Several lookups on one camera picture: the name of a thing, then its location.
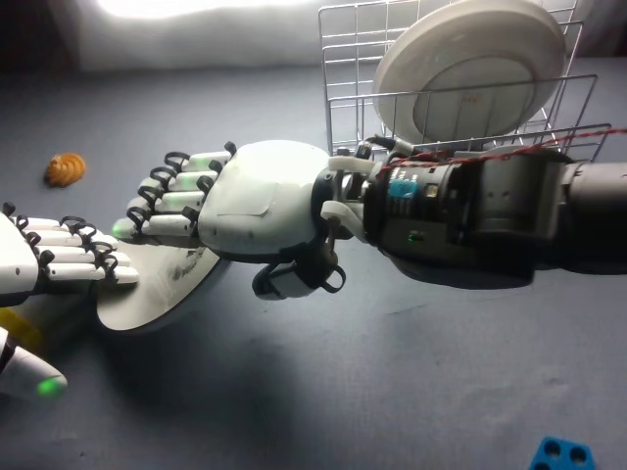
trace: gray table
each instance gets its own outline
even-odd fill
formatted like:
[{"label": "gray table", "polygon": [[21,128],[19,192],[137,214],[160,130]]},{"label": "gray table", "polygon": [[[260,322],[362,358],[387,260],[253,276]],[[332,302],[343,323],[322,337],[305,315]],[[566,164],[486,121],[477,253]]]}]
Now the gray table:
[{"label": "gray table", "polygon": [[[627,125],[627,61],[577,71],[601,76],[585,122]],[[318,69],[5,77],[0,200],[108,227],[165,152],[270,138],[324,147]],[[601,160],[624,160],[624,142]],[[45,189],[61,151],[89,171]],[[339,256],[335,296],[262,302],[258,268],[239,264],[157,333],[87,329],[50,357],[62,400],[0,399],[0,468],[524,469],[546,435],[627,468],[627,278],[550,271],[466,292],[410,281],[358,242]]]}]

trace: white robotic hand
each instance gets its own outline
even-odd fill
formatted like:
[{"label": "white robotic hand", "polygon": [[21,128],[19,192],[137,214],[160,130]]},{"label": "white robotic hand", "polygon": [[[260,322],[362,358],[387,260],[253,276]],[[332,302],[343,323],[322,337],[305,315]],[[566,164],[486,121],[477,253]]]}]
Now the white robotic hand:
[{"label": "white robotic hand", "polygon": [[31,352],[14,344],[0,328],[0,394],[25,400],[48,400],[68,386],[61,372]]},{"label": "white robotic hand", "polygon": [[225,152],[166,155],[144,179],[112,233],[129,243],[209,247],[224,259],[268,264],[253,281],[263,299],[303,297],[344,271],[326,244],[322,204],[335,173],[326,152],[265,141]]},{"label": "white robotic hand", "polygon": [[79,217],[61,220],[0,214],[0,306],[31,295],[72,292],[84,282],[134,284],[137,271],[118,241]]}]

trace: blue toy block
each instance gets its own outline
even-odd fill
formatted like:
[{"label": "blue toy block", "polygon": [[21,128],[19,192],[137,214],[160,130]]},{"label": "blue toy block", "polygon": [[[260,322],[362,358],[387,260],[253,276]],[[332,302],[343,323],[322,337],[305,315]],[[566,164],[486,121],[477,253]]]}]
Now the blue toy block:
[{"label": "blue toy block", "polygon": [[544,438],[529,470],[595,470],[588,446],[557,438]]}]

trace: plate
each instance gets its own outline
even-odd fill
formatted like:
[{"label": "plate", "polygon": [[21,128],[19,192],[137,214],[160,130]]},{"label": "plate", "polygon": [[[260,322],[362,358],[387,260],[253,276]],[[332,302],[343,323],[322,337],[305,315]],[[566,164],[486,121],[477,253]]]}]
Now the plate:
[{"label": "plate", "polygon": [[[414,143],[507,134],[554,93],[557,80],[543,80],[561,76],[565,51],[553,16],[528,0],[457,2],[397,39],[377,68],[373,92],[466,89],[379,97],[375,110]],[[476,88],[496,83],[509,85]]]},{"label": "plate", "polygon": [[189,250],[119,242],[118,249],[130,257],[139,282],[98,291],[98,318],[116,332],[156,330],[198,309],[189,297],[199,287],[209,289],[229,265],[205,247]]}]

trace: croissant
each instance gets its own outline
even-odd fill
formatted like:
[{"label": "croissant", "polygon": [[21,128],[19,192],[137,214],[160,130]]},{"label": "croissant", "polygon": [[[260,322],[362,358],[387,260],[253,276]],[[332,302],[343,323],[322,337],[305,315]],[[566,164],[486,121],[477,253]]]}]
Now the croissant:
[{"label": "croissant", "polygon": [[46,180],[50,186],[66,186],[76,183],[87,171],[85,160],[77,154],[55,155],[46,169]]}]

